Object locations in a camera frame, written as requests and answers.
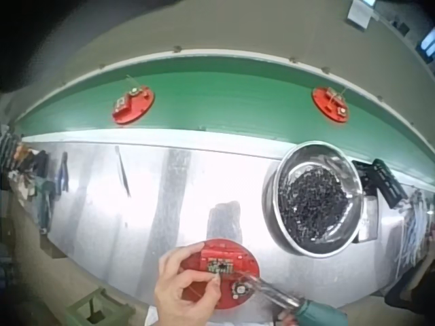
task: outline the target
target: stainless steel bowl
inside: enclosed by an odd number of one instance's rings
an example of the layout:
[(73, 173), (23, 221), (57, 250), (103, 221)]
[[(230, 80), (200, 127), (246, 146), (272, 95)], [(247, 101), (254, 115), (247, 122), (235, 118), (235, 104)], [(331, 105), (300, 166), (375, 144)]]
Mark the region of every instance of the stainless steel bowl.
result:
[[(316, 166), (329, 170), (338, 178), (349, 204), (337, 226), (328, 230), (321, 240), (299, 244), (290, 236), (281, 218), (278, 206), (279, 181), (285, 176), (291, 187), (291, 183), (303, 172)], [(272, 196), (273, 212), (282, 235), (293, 249), (303, 255), (330, 257), (346, 248), (358, 234), (364, 202), (361, 181), (355, 166), (335, 146), (321, 141), (310, 141), (293, 148), (278, 166), (272, 183)]]

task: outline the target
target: metal work surface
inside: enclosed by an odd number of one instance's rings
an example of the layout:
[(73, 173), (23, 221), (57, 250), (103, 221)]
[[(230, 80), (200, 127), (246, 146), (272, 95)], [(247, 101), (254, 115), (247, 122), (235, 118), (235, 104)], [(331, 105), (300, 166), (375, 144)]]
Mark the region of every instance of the metal work surface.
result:
[[(260, 276), (282, 291), (333, 306), (354, 302), (394, 280), (401, 216), (379, 195), (378, 240), (350, 244), (327, 259), (283, 250), (269, 232), (263, 194), (279, 161), (233, 153), (120, 145), (34, 143), (50, 153), (55, 177), (68, 152), (69, 192), (54, 207), (49, 239), (73, 261), (112, 287), (153, 304), (158, 258), (176, 246), (228, 238), (249, 249)], [(216, 312), (214, 321), (272, 319), (255, 295)]]

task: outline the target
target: black electronic component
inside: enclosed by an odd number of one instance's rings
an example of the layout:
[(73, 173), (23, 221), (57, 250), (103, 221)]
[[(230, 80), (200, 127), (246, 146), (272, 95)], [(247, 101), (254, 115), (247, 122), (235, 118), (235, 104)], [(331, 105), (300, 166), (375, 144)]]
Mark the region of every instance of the black electronic component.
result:
[(374, 160), (368, 175), (381, 191), (391, 209), (396, 208), (401, 200), (408, 199), (402, 185), (397, 181), (384, 161), (378, 158)]
[(281, 180), (278, 191), (284, 225), (300, 244), (321, 239), (340, 222), (349, 204), (341, 182), (322, 167), (306, 170), (291, 185)]

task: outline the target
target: green conveyor belt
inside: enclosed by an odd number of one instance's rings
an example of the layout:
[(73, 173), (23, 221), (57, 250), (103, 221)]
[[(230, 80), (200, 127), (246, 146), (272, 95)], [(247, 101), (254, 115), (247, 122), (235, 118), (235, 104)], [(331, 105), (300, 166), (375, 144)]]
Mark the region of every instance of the green conveyor belt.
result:
[(244, 134), (292, 143), (323, 140), (435, 185), (435, 155), (399, 120), (351, 90), (350, 120), (327, 120), (311, 100), (317, 86), (342, 86), (291, 67), (240, 58), (192, 57), (143, 63), (86, 80), (41, 104), (16, 124), (27, 136), (117, 128), (113, 104), (131, 85), (156, 93), (150, 111), (129, 128)]

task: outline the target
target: metal rim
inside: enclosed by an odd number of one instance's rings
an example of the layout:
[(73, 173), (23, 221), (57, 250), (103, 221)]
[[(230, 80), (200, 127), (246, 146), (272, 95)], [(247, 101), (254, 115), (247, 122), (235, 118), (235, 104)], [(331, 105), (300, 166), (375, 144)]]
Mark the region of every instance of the metal rim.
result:
[[(287, 229), (284, 226), (284, 222), (281, 218), (281, 213), (279, 212), (279, 206), (278, 206), (278, 191), (277, 191), (277, 189), (279, 187), (279, 177), (284, 169), (285, 163), (287, 162), (288, 158), (293, 155), (293, 153), (295, 151), (298, 151), (299, 149), (306, 147), (306, 146), (310, 146), (310, 145), (322, 145), (322, 146), (326, 146), (326, 147), (329, 147), (330, 149), (335, 150), (350, 165), (351, 170), (353, 171), (354, 175), (358, 176), (358, 172), (356, 170), (356, 167), (352, 164), (352, 162), (349, 161), (349, 159), (347, 158), (347, 156), (344, 154), (344, 152), (341, 149), (339, 149), (339, 148), (337, 148), (329, 143), (325, 143), (323, 141), (307, 141), (305, 143), (302, 143), (302, 144), (295, 146), (292, 150), (290, 150), (283, 157), (283, 159), (279, 163), (278, 169), (277, 169), (277, 172), (275, 173), (275, 176), (273, 178), (273, 184), (272, 184), (272, 206), (273, 206), (273, 212), (275, 214), (275, 219), (278, 222), (278, 226), (279, 226), (279, 229), (281, 230), (281, 233), (285, 236), (285, 239), (291, 244), (291, 246), (296, 251), (298, 251), (299, 253), (302, 253), (303, 255), (313, 257), (313, 258), (327, 258), (327, 257), (331, 257), (333, 255), (336, 255), (337, 253), (340, 253), (341, 251), (345, 250), (347, 248), (347, 246), (350, 245), (350, 243), (353, 241), (353, 239), (356, 237), (356, 235), (360, 231), (360, 223), (358, 222), (358, 225), (355, 228), (355, 230), (353, 231), (351, 237), (349, 238), (348, 241), (346, 241), (346, 243), (341, 248), (339, 248), (335, 251), (331, 251), (330, 253), (312, 253), (312, 252), (307, 251), (307, 250), (303, 249), (302, 247), (300, 247), (299, 244), (297, 244), (296, 241), (294, 241), (293, 238), (289, 235)], [(356, 178), (356, 179), (357, 179), (357, 183), (358, 183), (358, 190), (362, 194), (363, 192), (362, 192), (361, 180), (360, 180), (360, 178)], [(362, 201), (362, 205), (361, 205), (360, 219), (361, 219), (363, 211), (364, 211), (364, 201)]]

